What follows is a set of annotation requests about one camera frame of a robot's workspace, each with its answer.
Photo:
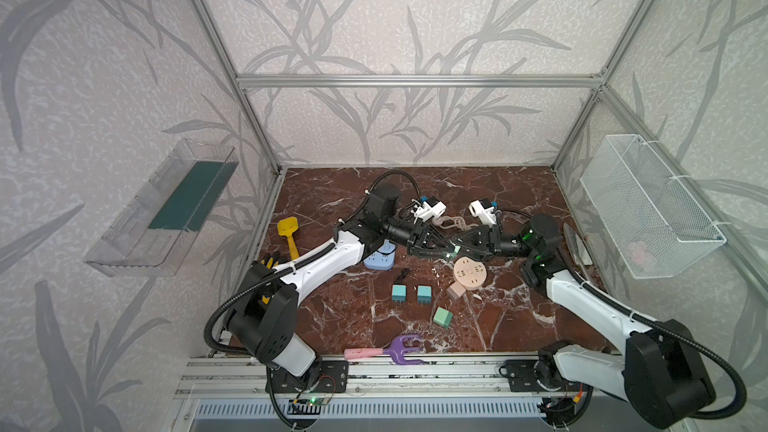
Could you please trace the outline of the light green plug cube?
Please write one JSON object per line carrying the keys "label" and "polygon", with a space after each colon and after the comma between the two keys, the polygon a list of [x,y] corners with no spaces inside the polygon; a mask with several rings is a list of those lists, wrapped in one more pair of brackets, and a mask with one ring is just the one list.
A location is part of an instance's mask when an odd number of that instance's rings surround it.
{"label": "light green plug cube", "polygon": [[443,307],[438,307],[432,317],[432,322],[443,328],[449,328],[452,320],[453,313]]}

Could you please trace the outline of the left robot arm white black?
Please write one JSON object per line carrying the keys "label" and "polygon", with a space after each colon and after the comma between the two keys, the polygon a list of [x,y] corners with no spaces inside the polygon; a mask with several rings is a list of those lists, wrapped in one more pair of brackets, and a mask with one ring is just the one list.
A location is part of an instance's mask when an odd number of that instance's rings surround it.
{"label": "left robot arm white black", "polygon": [[295,329],[298,307],[314,290],[363,262],[385,242],[405,247],[414,257],[450,256],[453,245],[432,224],[445,213],[445,204],[418,194],[400,209],[401,191],[388,180],[398,173],[390,170],[379,176],[325,243],[274,268],[254,263],[248,284],[208,318],[203,329],[206,345],[225,354],[248,354],[269,369],[305,377],[318,370],[320,360]]}

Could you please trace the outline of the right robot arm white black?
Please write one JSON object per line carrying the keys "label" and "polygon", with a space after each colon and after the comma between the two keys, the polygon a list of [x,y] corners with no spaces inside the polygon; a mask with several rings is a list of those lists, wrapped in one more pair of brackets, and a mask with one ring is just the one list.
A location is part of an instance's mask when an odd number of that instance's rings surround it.
{"label": "right robot arm white black", "polygon": [[459,254],[476,261],[521,259],[526,285],[569,310],[616,349],[615,353],[565,345],[552,353],[557,373],[628,402],[657,429],[692,418],[723,420],[747,404],[739,372],[697,342],[675,320],[660,322],[619,302],[571,270],[560,254],[563,236],[546,214],[529,218],[517,234],[484,224],[453,240]]}

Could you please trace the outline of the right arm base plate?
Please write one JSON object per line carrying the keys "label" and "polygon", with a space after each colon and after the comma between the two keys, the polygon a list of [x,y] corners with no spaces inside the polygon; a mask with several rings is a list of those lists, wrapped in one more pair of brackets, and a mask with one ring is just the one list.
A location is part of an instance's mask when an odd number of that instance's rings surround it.
{"label": "right arm base plate", "polygon": [[498,372],[511,392],[557,392],[563,388],[562,377],[548,360],[507,360]]}

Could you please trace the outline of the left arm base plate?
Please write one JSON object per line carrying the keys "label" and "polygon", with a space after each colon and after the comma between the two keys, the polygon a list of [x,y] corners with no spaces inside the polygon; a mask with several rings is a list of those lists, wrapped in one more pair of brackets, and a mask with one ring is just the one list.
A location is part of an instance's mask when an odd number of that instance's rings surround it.
{"label": "left arm base plate", "polygon": [[277,394],[343,393],[346,391],[349,367],[346,360],[318,358],[300,376],[291,375],[284,368],[267,367],[267,381],[270,390]]}

